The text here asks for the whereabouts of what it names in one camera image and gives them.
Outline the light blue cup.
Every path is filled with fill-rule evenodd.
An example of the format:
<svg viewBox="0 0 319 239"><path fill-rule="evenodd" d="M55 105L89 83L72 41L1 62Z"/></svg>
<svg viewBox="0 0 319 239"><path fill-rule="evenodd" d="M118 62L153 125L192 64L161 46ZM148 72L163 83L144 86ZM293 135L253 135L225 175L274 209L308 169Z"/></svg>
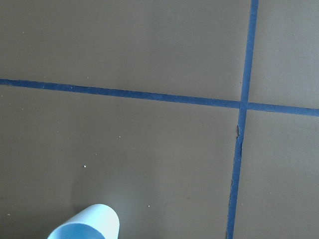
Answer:
<svg viewBox="0 0 319 239"><path fill-rule="evenodd" d="M94 204L54 229L49 239L117 239L120 221L117 213L104 204Z"/></svg>

